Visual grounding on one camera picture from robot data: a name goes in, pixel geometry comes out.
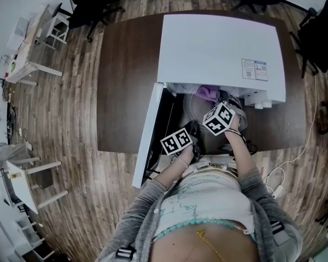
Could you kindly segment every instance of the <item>white fabric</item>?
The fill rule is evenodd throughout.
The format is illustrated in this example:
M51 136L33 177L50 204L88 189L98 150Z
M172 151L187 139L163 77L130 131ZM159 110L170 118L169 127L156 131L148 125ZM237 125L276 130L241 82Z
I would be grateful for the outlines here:
M249 234L254 233L249 199L235 179L216 170L200 171L181 181L172 196L161 205L155 236L173 225L195 218L237 221Z

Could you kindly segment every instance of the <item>person's left hand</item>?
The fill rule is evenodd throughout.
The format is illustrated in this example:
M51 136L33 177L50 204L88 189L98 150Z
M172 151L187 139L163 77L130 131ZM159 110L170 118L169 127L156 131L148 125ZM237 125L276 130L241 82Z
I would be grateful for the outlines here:
M193 157L193 145L184 148L179 155L179 158L181 158L188 166L191 164Z

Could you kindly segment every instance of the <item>open cabinet door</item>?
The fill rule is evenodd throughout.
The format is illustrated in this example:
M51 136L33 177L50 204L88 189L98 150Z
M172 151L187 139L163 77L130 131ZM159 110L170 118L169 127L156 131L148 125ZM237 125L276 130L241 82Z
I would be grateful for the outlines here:
M143 127L132 186L140 188L159 162L175 96L162 83L155 83Z

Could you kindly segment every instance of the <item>wooden floor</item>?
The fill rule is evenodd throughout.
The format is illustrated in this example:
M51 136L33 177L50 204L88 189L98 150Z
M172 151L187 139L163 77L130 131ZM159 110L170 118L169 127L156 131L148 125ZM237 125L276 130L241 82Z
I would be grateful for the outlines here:
M112 22L168 11L191 9L230 10L237 0L123 0L127 10L110 18ZM241 9L248 15L249 9ZM268 7L266 15L283 19L290 31L296 31L304 13L286 4ZM37 48L40 62L63 71L63 77L36 72L38 86L16 84L13 102L22 116L25 137L33 146L34 156L44 163L61 160L52 170L54 186L34 190L38 201L68 189L69 194L32 215L43 227L39 232L57 252L73 261L93 261L115 230L120 216L135 198L131 187L136 155L97 151L96 95L97 73L103 30L99 25L89 44L87 28L70 31L68 44L56 51ZM315 253L323 244L325 227L315 223L324 212L328 198L328 135L317 134L317 124L325 123L320 102L328 101L328 72L317 77L317 107L314 130L301 158L283 169L286 194L280 204L300 226L303 257ZM307 129L315 110L314 77L304 79L306 88ZM254 157L261 170L270 171L277 164L295 158L303 148L259 152Z

